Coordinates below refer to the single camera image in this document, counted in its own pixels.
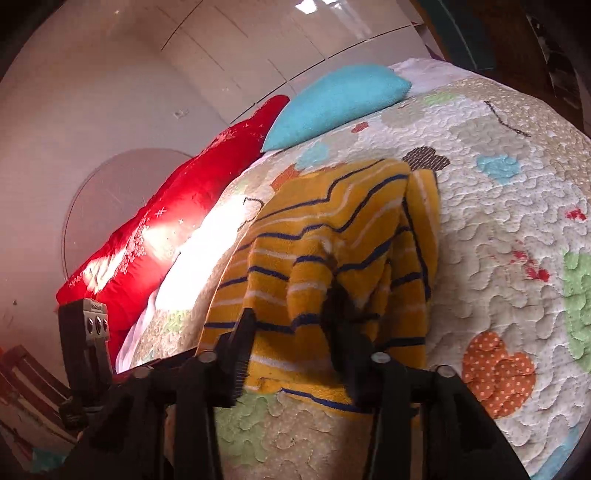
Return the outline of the patchwork heart quilt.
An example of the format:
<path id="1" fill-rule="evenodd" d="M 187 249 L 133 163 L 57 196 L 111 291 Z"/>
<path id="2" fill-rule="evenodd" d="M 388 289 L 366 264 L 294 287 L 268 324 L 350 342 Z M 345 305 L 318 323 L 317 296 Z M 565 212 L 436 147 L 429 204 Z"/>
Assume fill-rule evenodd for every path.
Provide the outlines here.
<path id="1" fill-rule="evenodd" d="M 590 142 L 544 102 L 492 80 L 414 80 L 385 110 L 263 155 L 229 184 L 158 289 L 141 353 L 197 343 L 229 255 L 263 202 L 301 174 L 392 157 L 433 169 L 440 266 L 426 342 L 476 389 L 481 358 L 533 368 L 491 410 L 534 479 L 590 452 Z"/>

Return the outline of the white glossy wardrobe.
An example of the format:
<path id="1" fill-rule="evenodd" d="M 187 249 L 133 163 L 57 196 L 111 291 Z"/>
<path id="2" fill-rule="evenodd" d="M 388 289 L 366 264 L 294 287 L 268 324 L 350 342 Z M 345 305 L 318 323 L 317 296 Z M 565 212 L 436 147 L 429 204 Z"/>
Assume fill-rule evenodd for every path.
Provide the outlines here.
<path id="1" fill-rule="evenodd" d="M 430 55 L 408 1 L 172 1 L 156 11 L 174 24 L 161 54 L 226 123 L 342 66 Z"/>

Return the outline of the yellow striped knit sweater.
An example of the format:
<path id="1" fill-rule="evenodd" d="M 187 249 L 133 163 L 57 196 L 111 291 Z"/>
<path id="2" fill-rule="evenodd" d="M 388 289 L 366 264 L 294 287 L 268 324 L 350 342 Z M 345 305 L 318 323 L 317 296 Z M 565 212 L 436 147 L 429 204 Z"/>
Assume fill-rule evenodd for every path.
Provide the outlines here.
<path id="1" fill-rule="evenodd" d="M 401 363 L 425 364 L 438 269 L 435 172 L 366 160 L 287 181 L 239 241 L 209 306 L 198 347 L 209 350 L 256 314 L 247 389 L 353 410 L 329 358 L 321 310 L 332 287 L 356 332 Z"/>

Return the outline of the red floral duvet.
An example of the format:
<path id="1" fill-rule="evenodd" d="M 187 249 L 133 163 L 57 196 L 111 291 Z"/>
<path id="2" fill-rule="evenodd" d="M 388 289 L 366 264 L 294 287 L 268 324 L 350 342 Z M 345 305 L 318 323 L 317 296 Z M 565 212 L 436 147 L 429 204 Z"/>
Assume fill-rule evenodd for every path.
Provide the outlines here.
<path id="1" fill-rule="evenodd" d="M 260 158 L 264 139 L 288 102 L 286 95 L 273 96 L 252 117 L 220 132 L 198 155 L 176 168 L 135 216 L 116 229 L 57 291 L 60 305 L 91 298 L 107 306 L 106 346 L 111 362 L 180 247 L 229 183 Z"/>

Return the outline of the turquoise knit pillow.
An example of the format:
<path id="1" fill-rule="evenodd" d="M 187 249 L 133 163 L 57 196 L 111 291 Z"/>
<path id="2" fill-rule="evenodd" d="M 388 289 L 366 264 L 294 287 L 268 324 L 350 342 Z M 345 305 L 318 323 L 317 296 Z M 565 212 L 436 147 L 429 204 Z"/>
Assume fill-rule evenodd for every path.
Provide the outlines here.
<path id="1" fill-rule="evenodd" d="M 349 65 L 302 90 L 276 117 L 263 151 L 283 150 L 405 99 L 412 82 L 378 64 Z"/>

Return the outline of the white round headboard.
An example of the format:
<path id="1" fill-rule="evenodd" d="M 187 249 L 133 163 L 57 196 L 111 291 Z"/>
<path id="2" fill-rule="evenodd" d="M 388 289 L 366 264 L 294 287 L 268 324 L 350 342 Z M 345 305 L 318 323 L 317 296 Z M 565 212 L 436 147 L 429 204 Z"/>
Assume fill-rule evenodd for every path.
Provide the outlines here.
<path id="1" fill-rule="evenodd" d="M 103 162 L 80 185 L 65 216 L 61 258 L 69 277 L 130 220 L 190 155 L 168 148 L 124 151 Z"/>

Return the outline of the white bed sheet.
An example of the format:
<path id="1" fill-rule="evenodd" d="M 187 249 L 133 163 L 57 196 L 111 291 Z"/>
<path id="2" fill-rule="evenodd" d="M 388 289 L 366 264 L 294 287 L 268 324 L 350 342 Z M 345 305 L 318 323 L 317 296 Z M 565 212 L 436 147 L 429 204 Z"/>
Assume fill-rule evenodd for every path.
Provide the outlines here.
<path id="1" fill-rule="evenodd" d="M 124 342 L 115 359 L 114 370 L 122 373 L 139 365 L 145 364 L 153 359 L 152 353 L 141 353 L 140 342 L 147 328 L 155 318 L 156 297 L 158 289 L 155 289 L 148 297 L 147 305 L 140 314 L 138 320 L 128 331 Z"/>

